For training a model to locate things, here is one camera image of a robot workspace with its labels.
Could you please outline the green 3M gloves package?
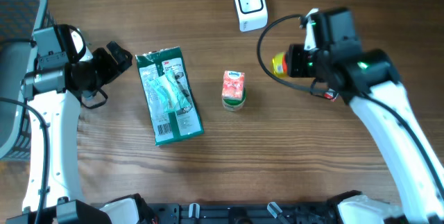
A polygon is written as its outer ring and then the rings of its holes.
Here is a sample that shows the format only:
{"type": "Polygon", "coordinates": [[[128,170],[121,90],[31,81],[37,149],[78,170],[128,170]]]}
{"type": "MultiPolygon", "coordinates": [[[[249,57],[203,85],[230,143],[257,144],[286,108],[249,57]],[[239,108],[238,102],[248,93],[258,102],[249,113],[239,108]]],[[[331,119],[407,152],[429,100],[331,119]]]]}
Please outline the green 3M gloves package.
{"type": "Polygon", "coordinates": [[[136,56],[157,146],[204,133],[180,47],[136,56]]]}

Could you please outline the light green wipes packet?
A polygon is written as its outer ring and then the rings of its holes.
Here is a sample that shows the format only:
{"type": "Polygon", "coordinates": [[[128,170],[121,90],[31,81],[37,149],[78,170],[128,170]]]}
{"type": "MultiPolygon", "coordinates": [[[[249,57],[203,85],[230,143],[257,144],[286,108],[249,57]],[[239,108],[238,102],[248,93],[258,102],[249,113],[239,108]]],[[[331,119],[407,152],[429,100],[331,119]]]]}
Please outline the light green wipes packet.
{"type": "Polygon", "coordinates": [[[164,75],[151,80],[148,84],[150,88],[154,89],[163,113],[177,112],[191,106],[191,103],[182,92],[182,88],[179,86],[172,69],[166,71],[164,75]]]}

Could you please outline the yellow liquid bottle silver cap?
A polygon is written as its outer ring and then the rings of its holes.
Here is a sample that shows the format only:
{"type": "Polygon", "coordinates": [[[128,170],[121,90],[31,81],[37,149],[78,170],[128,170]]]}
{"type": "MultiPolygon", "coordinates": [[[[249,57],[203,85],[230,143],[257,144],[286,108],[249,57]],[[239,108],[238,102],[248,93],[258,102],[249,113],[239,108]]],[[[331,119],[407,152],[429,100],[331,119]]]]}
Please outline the yellow liquid bottle silver cap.
{"type": "Polygon", "coordinates": [[[277,53],[271,60],[272,72],[278,78],[288,76],[286,56],[285,52],[277,53]]]}

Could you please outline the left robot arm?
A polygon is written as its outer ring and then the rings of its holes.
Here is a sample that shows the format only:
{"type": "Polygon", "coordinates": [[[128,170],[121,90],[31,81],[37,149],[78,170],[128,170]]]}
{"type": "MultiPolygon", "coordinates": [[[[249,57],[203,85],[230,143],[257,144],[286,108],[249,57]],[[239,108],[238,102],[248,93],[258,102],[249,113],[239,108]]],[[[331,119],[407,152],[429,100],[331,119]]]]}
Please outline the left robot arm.
{"type": "Polygon", "coordinates": [[[141,223],[138,194],[97,209],[82,201],[77,155],[81,99],[102,91],[132,64],[132,54],[116,42],[87,56],[77,49],[71,25],[33,33],[38,64],[22,81],[23,108],[31,113],[31,170],[22,215],[8,223],[141,223]]]}

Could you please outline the pink juice carton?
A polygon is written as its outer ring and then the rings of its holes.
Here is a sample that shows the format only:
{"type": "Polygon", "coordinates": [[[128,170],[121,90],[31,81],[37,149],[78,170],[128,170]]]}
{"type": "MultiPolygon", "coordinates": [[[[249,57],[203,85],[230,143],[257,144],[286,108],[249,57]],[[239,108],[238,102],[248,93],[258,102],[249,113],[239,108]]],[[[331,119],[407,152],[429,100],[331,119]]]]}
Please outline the pink juice carton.
{"type": "Polygon", "coordinates": [[[240,101],[244,96],[245,73],[225,71],[223,75],[222,98],[240,101]]]}

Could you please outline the red white snack packet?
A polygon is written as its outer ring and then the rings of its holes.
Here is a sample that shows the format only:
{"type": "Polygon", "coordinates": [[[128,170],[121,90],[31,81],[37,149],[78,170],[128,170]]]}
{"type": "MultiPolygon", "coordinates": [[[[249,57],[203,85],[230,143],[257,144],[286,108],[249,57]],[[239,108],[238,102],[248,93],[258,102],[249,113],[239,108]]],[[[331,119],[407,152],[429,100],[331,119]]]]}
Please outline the red white snack packet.
{"type": "Polygon", "coordinates": [[[336,92],[336,91],[334,91],[333,89],[328,89],[328,90],[324,93],[324,97],[325,97],[327,100],[330,100],[330,101],[335,101],[335,100],[337,99],[338,95],[339,95],[339,93],[336,92]]]}

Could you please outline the green white tape roll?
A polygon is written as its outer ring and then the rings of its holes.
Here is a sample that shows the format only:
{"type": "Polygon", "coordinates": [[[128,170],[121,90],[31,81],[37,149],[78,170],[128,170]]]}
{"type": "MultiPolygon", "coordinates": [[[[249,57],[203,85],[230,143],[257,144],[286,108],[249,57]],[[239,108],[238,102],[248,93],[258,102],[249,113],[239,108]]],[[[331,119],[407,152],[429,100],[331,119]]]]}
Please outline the green white tape roll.
{"type": "Polygon", "coordinates": [[[240,110],[244,106],[245,101],[246,101],[246,90],[244,89],[240,101],[222,98],[222,105],[226,110],[234,112],[240,110]]]}

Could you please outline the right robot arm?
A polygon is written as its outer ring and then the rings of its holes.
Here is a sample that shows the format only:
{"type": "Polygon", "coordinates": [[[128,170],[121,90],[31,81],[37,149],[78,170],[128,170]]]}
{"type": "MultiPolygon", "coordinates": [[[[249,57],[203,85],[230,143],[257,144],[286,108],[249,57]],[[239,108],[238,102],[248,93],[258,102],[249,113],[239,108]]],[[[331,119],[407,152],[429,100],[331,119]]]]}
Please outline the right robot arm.
{"type": "Polygon", "coordinates": [[[344,100],[365,125],[395,181],[410,223],[443,222],[443,165],[411,108],[389,56],[364,51],[347,8],[311,9],[297,77],[317,78],[344,100]]]}

